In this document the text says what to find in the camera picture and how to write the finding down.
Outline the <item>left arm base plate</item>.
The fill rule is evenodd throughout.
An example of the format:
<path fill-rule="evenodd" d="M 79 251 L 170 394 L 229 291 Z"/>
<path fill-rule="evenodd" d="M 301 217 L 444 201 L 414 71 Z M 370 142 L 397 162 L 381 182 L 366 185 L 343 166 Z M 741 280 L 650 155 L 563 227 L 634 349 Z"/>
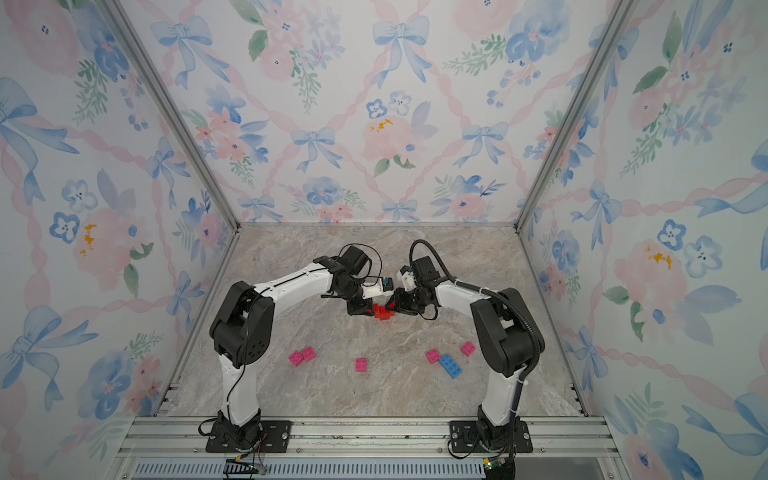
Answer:
<path fill-rule="evenodd" d="M 237 427 L 227 419 L 214 419 L 205 452 L 219 453 L 286 453 L 293 423 L 288 420 L 256 420 Z"/>

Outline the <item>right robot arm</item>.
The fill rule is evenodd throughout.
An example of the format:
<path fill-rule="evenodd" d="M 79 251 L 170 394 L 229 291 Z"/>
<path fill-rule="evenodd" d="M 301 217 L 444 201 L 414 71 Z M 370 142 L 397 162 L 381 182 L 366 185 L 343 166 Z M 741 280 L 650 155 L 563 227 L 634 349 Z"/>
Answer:
<path fill-rule="evenodd" d="M 545 349 L 521 294 L 514 288 L 494 291 L 441 273 L 429 257 L 402 267 L 397 277 L 401 286 L 386 302 L 388 309 L 422 316 L 428 308 L 435 312 L 447 308 L 473 321 L 489 367 L 474 442 L 487 451 L 511 451 L 522 391 Z"/>

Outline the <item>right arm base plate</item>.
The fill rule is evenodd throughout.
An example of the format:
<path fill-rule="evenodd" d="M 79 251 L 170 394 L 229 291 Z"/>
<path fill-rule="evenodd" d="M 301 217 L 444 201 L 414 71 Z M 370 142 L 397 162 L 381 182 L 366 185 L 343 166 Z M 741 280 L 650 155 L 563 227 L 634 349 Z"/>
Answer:
<path fill-rule="evenodd" d="M 454 454 L 532 453 L 528 425 L 520 417 L 504 426 L 480 420 L 453 420 L 449 426 L 449 448 Z"/>

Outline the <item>blue 2x4 lego brick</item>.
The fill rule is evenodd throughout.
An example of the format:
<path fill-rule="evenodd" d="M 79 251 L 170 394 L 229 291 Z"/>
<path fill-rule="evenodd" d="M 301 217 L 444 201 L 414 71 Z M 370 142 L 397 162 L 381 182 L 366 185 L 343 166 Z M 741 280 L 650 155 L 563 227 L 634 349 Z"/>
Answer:
<path fill-rule="evenodd" d="M 451 379 L 456 379 L 462 373 L 459 364 L 448 354 L 442 355 L 439 358 L 439 364 Z"/>

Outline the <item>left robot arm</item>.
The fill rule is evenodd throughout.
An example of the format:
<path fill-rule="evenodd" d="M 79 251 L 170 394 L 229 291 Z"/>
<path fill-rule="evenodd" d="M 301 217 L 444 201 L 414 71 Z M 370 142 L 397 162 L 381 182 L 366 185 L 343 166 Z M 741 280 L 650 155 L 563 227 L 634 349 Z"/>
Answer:
<path fill-rule="evenodd" d="M 255 363 L 267 352 L 279 314 L 310 297 L 340 299 L 351 316 L 374 314 L 365 280 L 373 261 L 350 246 L 260 284 L 231 285 L 209 334 L 222 371 L 222 406 L 206 434 L 208 452 L 250 453 L 269 437 L 261 422 Z"/>

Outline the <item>red 2x4 lego brick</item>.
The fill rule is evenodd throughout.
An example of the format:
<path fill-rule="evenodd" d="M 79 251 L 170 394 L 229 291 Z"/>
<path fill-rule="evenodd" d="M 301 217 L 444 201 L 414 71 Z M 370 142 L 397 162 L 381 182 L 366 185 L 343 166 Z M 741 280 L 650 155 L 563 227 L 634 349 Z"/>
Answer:
<path fill-rule="evenodd" d="M 374 317 L 381 321 L 389 320 L 396 315 L 394 311 L 378 304 L 373 305 L 373 313 Z"/>

